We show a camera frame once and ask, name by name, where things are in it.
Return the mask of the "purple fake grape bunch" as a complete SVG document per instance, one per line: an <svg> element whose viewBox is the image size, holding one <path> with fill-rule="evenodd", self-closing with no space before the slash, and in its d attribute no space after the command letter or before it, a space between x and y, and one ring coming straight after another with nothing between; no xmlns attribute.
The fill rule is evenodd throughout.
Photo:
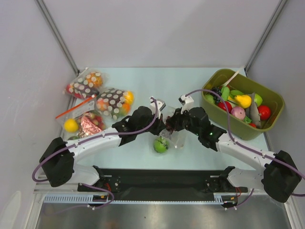
<svg viewBox="0 0 305 229"><path fill-rule="evenodd" d="M171 116L168 116L165 120L165 126L166 126L166 130L168 132L170 132L171 134L173 133L173 131L175 131L174 127L174 121L172 120Z"/></svg>

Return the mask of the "clear zip top bag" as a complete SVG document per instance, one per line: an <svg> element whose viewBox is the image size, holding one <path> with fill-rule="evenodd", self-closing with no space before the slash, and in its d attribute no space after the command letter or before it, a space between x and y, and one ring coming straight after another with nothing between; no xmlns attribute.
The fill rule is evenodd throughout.
<svg viewBox="0 0 305 229"><path fill-rule="evenodd" d="M166 107L163 110L163 122L166 125L166 128L162 130L159 134L160 137L164 138L168 143L170 148L182 149L185 145L186 140L186 131L181 130L179 132L171 129L169 124L167 124L167 119L174 115L174 107Z"/></svg>

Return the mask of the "green fake apple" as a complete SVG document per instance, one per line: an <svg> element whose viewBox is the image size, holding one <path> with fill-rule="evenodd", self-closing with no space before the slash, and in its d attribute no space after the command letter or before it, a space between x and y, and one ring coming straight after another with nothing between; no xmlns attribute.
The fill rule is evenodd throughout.
<svg viewBox="0 0 305 229"><path fill-rule="evenodd" d="M165 138L159 137L154 140L153 147L157 153L162 154L168 151L169 143Z"/></svg>

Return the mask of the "yellow fake lemon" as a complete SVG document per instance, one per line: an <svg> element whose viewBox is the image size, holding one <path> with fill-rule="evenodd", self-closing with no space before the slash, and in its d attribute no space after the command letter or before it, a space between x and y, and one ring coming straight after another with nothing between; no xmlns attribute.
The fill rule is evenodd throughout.
<svg viewBox="0 0 305 229"><path fill-rule="evenodd" d="M252 99L249 95L237 95L234 97L236 103L243 109L246 109L251 106Z"/></svg>

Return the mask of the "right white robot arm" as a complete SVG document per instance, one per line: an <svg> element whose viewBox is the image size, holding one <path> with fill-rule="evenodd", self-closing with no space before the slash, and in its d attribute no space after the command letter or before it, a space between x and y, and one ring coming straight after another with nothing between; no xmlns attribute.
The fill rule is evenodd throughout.
<svg viewBox="0 0 305 229"><path fill-rule="evenodd" d="M220 179L224 191L232 191L235 187L254 188L264 190L274 200L285 203L301 181L301 175L287 152L259 150L237 141L228 131L211 124L201 107L183 112L177 108L166 119L166 127L173 131L187 130L195 134L204 147L233 156L252 167L251 170L227 168L226 175Z"/></svg>

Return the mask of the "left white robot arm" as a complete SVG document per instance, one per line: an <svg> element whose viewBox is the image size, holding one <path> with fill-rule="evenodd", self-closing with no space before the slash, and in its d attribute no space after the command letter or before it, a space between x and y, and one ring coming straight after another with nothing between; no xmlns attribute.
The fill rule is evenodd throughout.
<svg viewBox="0 0 305 229"><path fill-rule="evenodd" d="M99 191L104 188L105 179L100 176L97 167L84 167L78 164L79 161L99 150L128 144L142 133L158 135L164 128L160 108L140 106L131 116L100 133L71 141L64 141L61 137L53 139L39 163L51 187L59 187L75 179Z"/></svg>

